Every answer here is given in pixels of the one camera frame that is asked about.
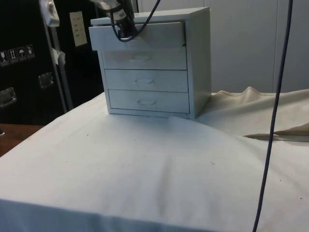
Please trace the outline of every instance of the drawer handle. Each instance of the drawer handle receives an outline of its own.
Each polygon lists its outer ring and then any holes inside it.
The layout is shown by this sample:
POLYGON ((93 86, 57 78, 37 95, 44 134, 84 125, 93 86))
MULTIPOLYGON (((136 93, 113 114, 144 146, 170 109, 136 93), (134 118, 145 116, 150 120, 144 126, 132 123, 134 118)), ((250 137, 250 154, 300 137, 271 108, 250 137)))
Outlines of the drawer handle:
POLYGON ((136 79, 134 82, 141 83, 141 84, 151 84, 154 81, 155 81, 154 79, 136 79))
POLYGON ((152 57, 150 55, 134 55, 131 61, 149 61, 152 57))
POLYGON ((139 100, 137 101, 138 105, 154 105, 155 101, 139 100))

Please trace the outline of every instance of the white wall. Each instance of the white wall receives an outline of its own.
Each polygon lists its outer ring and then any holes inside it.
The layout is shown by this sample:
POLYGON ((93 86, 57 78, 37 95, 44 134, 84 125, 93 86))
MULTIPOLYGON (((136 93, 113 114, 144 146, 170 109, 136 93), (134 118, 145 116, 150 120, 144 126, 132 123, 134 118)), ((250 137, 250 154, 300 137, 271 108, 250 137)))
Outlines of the white wall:
MULTIPOLYGON (((139 0, 151 11, 156 0, 139 0)), ((159 10, 211 8, 212 91, 275 91, 288 0, 161 0, 159 10)), ((294 0, 283 91, 309 88, 309 0, 294 0)))

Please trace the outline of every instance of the cabinet top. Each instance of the cabinet top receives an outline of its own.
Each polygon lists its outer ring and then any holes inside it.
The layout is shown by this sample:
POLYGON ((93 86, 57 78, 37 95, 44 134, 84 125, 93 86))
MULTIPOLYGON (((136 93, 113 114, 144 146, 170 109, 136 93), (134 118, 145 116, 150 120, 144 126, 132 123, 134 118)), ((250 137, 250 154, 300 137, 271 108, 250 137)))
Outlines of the cabinet top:
MULTIPOLYGON (((186 20, 195 15, 208 12, 209 7, 198 7, 198 8, 189 8, 189 9, 179 9, 179 10, 169 10, 169 11, 156 11, 151 18, 150 22, 162 22, 162 21, 180 21, 186 20)), ((135 13, 135 23, 143 23, 148 18, 150 12, 143 12, 143 13, 135 13)), ((97 25, 110 25, 111 20, 106 18, 97 18, 92 19, 91 24, 93 26, 97 25)))

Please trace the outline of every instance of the white tablecloth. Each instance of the white tablecloth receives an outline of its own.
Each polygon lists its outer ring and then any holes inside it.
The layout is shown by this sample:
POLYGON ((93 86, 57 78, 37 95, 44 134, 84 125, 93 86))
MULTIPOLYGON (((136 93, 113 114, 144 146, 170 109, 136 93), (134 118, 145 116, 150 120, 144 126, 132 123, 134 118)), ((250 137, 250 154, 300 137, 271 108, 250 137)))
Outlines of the white tablecloth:
MULTIPOLYGON (((273 101, 255 93, 221 92, 197 122, 94 98, 0 158, 0 231, 251 231, 267 142, 240 135, 268 133, 273 101)), ((309 90, 285 96, 276 130, 309 123, 309 90)), ((275 142, 259 231, 308 231, 308 176, 309 144, 275 142)))

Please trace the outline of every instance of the drawer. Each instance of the drawer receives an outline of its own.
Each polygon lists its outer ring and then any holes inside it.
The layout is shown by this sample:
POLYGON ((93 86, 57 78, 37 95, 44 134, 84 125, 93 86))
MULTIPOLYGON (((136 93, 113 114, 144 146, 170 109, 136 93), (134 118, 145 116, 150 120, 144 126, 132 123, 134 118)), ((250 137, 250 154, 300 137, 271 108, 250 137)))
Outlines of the drawer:
POLYGON ((187 70, 186 48, 103 52, 105 69, 187 70))
POLYGON ((92 49, 97 51, 171 49, 185 44, 184 26, 180 22, 148 24, 136 39, 127 43, 116 38, 111 26, 90 27, 89 31, 92 49))
POLYGON ((189 113, 188 93, 109 89, 109 96, 114 109, 189 113))
POLYGON ((188 92, 188 72, 106 69, 108 89, 188 92))

